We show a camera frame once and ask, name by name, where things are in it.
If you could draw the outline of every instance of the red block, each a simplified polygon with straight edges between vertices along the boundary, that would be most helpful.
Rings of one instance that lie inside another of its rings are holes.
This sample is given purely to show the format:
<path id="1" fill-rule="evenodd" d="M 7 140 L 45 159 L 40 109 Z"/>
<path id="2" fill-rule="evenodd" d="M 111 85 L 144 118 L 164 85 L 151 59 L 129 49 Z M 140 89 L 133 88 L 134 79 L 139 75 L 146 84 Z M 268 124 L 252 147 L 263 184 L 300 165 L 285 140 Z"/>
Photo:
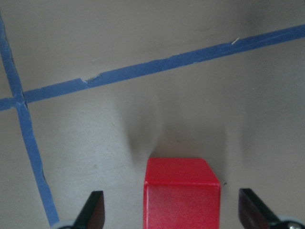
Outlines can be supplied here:
<path id="1" fill-rule="evenodd" d="M 150 158 L 144 229 L 219 229 L 220 183 L 203 159 Z"/>

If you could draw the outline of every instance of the gray floor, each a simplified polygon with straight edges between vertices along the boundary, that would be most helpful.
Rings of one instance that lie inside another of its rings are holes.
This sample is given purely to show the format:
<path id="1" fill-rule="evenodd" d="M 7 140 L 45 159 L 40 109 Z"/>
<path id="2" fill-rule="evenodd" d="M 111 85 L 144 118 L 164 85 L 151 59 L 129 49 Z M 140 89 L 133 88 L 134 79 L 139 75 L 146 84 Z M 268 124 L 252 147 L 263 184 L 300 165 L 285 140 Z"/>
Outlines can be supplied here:
<path id="1" fill-rule="evenodd" d="M 294 1 L 1 1 L 24 91 L 304 24 Z M 199 156 L 223 185 L 221 229 L 242 228 L 238 188 L 305 221 L 305 40 L 29 104 L 61 220 L 92 190 L 106 229 L 142 227 L 149 156 Z M 0 66 L 1 98 L 10 96 Z M 0 113 L 3 228 L 48 228 L 14 109 Z"/>

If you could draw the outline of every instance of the cube's top face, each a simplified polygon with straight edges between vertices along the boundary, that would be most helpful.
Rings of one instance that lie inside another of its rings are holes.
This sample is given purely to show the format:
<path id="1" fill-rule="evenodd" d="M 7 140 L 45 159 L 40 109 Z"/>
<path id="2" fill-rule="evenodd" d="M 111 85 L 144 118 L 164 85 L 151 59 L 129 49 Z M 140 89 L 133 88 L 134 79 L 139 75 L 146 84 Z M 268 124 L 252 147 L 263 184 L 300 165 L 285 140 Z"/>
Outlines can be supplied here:
<path id="1" fill-rule="evenodd" d="M 150 158 L 147 162 L 145 183 L 220 185 L 207 162 L 200 158 Z"/>

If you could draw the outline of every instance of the screw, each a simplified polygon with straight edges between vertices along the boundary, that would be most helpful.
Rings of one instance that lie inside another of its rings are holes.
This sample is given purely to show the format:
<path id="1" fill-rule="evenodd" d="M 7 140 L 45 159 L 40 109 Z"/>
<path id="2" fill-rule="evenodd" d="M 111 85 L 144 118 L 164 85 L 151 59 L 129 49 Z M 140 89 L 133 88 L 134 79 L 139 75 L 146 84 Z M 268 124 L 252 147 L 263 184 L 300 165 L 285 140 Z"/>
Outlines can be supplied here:
<path id="1" fill-rule="evenodd" d="M 297 223 L 289 223 L 288 224 L 289 229 L 301 229 L 301 225 Z"/>

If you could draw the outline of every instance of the torn tape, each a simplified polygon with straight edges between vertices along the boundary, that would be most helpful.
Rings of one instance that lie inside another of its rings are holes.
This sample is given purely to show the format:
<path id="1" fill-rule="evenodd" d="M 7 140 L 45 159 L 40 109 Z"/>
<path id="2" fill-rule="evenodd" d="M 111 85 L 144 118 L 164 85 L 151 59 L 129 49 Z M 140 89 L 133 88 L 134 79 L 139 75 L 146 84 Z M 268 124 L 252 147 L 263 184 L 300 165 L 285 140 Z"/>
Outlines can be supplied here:
<path id="1" fill-rule="evenodd" d="M 43 207 L 45 209 L 50 226 L 59 221 L 57 211 L 53 202 L 50 188 L 46 183 L 42 170 L 41 156 L 38 151 L 37 143 L 34 137 L 30 113 L 23 97 L 22 86 L 17 70 L 15 68 L 12 53 L 6 39 L 4 24 L 0 18 L 0 53 L 3 66 L 9 81 L 10 90 L 14 98 L 5 98 L 0 100 L 1 108 L 9 108 L 15 102 L 17 109 L 21 133 L 26 146 L 30 164 L 35 176 L 37 187 L 41 196 Z"/>
<path id="2" fill-rule="evenodd" d="M 262 48 L 268 45 L 300 39 L 303 37 L 305 37 L 305 25 L 299 25 L 284 30 L 238 39 L 235 40 L 235 42 L 223 43 L 192 52 L 178 54 L 166 59 L 154 60 L 151 62 L 145 62 L 104 72 L 87 81 L 75 79 L 26 91 L 24 92 L 24 97 L 27 103 L 32 103 L 63 94 L 73 93 L 76 91 L 128 80 L 139 76 L 145 76 L 152 73 L 158 73 L 189 64 L 203 62 L 239 52 Z"/>

